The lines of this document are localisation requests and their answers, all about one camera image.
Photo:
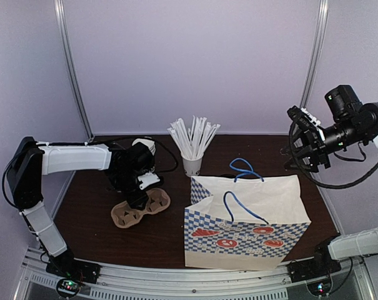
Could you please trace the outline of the cardboard cup carrier tray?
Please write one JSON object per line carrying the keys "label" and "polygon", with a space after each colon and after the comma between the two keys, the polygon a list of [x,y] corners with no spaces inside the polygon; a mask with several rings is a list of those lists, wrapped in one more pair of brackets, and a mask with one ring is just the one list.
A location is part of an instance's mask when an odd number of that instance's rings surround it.
{"label": "cardboard cup carrier tray", "polygon": [[165,190],[153,188],[146,192],[147,198],[143,206],[132,208],[124,201],[115,205],[111,210],[111,218],[114,225],[121,229],[127,229],[137,225],[145,215],[155,215],[165,211],[171,204],[171,198]]}

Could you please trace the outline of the checkered paper takeout bag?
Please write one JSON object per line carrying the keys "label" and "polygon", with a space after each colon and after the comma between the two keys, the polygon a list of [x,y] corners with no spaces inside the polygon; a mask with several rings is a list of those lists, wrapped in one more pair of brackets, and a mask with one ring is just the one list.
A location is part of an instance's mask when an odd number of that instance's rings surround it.
{"label": "checkered paper takeout bag", "polygon": [[296,175],[262,177],[248,164],[232,178],[191,177],[184,210],[189,268],[268,271],[311,224]]}

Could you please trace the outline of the stack of paper cups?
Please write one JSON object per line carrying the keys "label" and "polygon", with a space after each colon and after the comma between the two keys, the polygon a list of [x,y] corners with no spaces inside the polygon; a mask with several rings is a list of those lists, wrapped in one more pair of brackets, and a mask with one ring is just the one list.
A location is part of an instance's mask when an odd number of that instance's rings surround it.
{"label": "stack of paper cups", "polygon": [[156,153],[156,146],[155,146],[155,141],[153,141],[152,139],[150,139],[149,137],[147,138],[137,138],[135,139],[133,142],[132,142],[132,145],[136,145],[137,143],[141,143],[145,146],[148,147],[148,149],[150,150],[150,152],[152,153],[153,156],[155,156],[155,153]]}

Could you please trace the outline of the stack of black lids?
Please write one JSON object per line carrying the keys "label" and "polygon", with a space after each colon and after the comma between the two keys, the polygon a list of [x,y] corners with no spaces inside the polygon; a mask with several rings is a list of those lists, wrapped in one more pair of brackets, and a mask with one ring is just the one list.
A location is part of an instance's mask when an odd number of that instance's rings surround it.
{"label": "stack of black lids", "polygon": [[234,174],[222,174],[221,177],[223,177],[223,178],[233,179],[233,178],[236,177],[236,175],[234,175]]}

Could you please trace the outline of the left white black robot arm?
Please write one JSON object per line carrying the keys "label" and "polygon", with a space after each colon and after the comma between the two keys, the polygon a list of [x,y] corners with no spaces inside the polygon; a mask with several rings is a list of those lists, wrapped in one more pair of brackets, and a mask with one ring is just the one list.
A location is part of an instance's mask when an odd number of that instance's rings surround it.
{"label": "left white black robot arm", "polygon": [[155,142],[136,139],[128,148],[115,141],[84,143],[38,142],[24,137],[6,167],[13,206],[47,251],[54,267],[66,278],[78,273],[78,263],[44,205],[41,179],[52,173],[97,170],[123,193],[130,208],[143,210],[147,190],[162,179],[155,172]]}

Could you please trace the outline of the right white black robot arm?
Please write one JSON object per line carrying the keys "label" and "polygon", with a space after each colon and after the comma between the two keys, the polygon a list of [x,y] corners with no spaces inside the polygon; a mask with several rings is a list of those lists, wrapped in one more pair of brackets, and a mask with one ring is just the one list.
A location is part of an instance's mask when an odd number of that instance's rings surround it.
{"label": "right white black robot arm", "polygon": [[[312,178],[318,167],[331,166],[329,156],[345,151],[353,144],[378,146],[378,102],[362,104],[350,85],[339,85],[325,95],[334,124],[323,128],[307,109],[291,107],[287,114],[292,120],[289,128],[288,152],[291,156],[286,168],[300,170],[315,185],[326,189],[352,188],[372,176],[377,163],[363,176],[347,184],[326,184]],[[356,256],[378,255],[378,227],[355,234],[332,237],[316,247],[309,262],[313,275],[321,276],[333,261]]]}

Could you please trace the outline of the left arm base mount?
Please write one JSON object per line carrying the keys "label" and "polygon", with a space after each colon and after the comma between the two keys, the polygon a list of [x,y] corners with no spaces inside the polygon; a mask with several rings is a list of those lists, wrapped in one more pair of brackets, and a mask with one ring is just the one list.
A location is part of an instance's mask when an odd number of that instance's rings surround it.
{"label": "left arm base mount", "polygon": [[97,283],[101,266],[93,262],[76,260],[73,257],[50,256],[46,272],[80,283]]}

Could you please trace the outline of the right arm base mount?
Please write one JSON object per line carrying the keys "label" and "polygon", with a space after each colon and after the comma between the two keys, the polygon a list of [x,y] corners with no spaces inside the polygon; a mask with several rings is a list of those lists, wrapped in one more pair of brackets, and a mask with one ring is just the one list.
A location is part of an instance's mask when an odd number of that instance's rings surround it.
{"label": "right arm base mount", "polygon": [[338,272],[341,270],[341,264],[338,261],[319,264],[314,259],[306,259],[303,261],[291,261],[287,265],[287,270],[291,282],[296,283]]}

